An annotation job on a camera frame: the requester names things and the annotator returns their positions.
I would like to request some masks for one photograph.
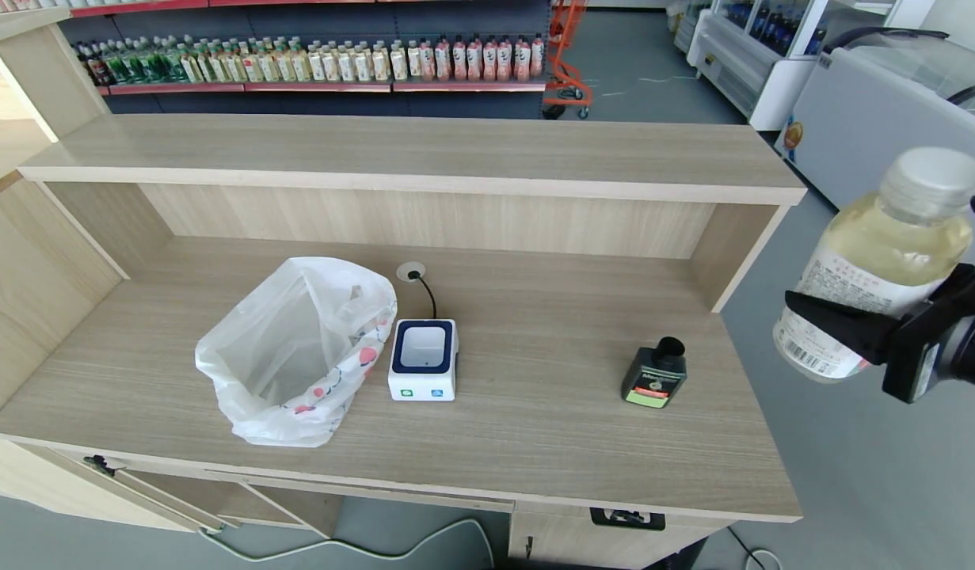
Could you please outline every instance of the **white plastic bag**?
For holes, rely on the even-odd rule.
[[[291,257],[198,340],[195,366],[248,443],[319,447],[382,353],[396,291],[332,257]]]

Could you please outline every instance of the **orange cart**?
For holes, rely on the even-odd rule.
[[[553,74],[553,78],[547,83],[547,91],[553,91],[553,95],[544,97],[545,105],[576,105],[579,108],[579,119],[589,116],[592,89],[582,82],[582,74],[578,69],[564,62],[562,56],[564,50],[571,47],[575,29],[582,19],[586,4],[588,0],[554,0],[547,50],[547,62]]]

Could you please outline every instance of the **black bottle cap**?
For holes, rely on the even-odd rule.
[[[684,343],[674,336],[664,336],[653,349],[653,365],[665,371],[676,371],[684,367]]]

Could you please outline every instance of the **barcode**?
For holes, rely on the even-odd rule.
[[[785,349],[787,354],[819,374],[831,373],[832,369],[835,368],[834,364],[808,353],[807,350],[799,347],[793,340],[786,341]]]

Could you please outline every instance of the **drawer handle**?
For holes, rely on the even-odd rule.
[[[611,510],[607,515],[606,510],[600,508],[589,508],[589,518],[597,526],[620,526],[624,528],[642,528],[643,530],[667,530],[667,517],[657,512],[647,513],[646,515],[637,510]]]

